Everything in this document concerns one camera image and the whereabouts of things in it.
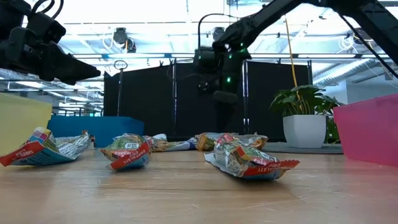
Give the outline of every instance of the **yellow bin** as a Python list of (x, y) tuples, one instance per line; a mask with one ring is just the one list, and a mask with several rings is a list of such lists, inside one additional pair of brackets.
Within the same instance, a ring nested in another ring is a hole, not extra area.
[(0, 156), (17, 149), (36, 127), (47, 127), (52, 105), (0, 93)]

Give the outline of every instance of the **blue bin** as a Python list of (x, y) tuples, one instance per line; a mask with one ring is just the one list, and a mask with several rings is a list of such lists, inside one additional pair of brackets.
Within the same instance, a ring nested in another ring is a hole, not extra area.
[(97, 147), (106, 147), (124, 133), (144, 133), (144, 123), (129, 117), (52, 116), (47, 126), (54, 137), (78, 136), (82, 130), (95, 136)]

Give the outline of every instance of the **pink plastic container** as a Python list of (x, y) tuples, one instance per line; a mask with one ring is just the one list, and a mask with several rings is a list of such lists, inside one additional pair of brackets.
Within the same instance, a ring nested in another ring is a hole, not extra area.
[(335, 108), (348, 159), (398, 167), (398, 94)]

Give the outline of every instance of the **yellow cable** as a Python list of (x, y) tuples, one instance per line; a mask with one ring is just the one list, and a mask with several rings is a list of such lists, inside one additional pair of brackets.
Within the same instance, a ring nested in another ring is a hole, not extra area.
[(287, 24), (287, 16), (286, 15), (285, 15), (285, 23), (286, 23), (286, 32), (287, 32), (287, 43), (289, 44), (290, 62), (292, 63), (292, 74), (293, 74), (294, 87), (297, 87), (296, 73), (294, 71), (294, 63), (293, 63), (292, 45), (290, 44), (289, 25)]

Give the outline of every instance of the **snack wrapper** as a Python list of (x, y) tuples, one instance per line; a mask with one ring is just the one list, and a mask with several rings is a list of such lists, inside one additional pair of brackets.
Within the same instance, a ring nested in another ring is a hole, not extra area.
[(100, 149), (112, 163), (110, 170), (144, 167), (151, 154), (151, 146), (144, 137), (136, 134), (123, 134), (105, 149)]
[(199, 151), (212, 151), (216, 145), (217, 139), (225, 134), (228, 134), (234, 140), (240, 141), (243, 146), (251, 146), (256, 149), (262, 149), (266, 145), (268, 140), (267, 136), (257, 134), (238, 135), (236, 133), (203, 133), (199, 136), (196, 136), (198, 137), (198, 143), (196, 148)]
[(44, 166), (74, 161), (89, 148), (87, 131), (75, 137), (55, 138), (46, 128), (36, 128), (19, 149), (0, 157), (3, 166)]
[(144, 138), (148, 142), (150, 142), (152, 146), (152, 152), (173, 152), (191, 150), (195, 148), (198, 142), (196, 138), (190, 138), (187, 141), (168, 142), (165, 134), (157, 134), (153, 137), (144, 136)]
[(279, 179), (287, 170), (300, 163), (296, 160), (280, 161), (265, 152), (243, 145), (229, 134), (219, 138), (214, 152), (205, 154), (205, 159), (235, 177), (263, 180)]

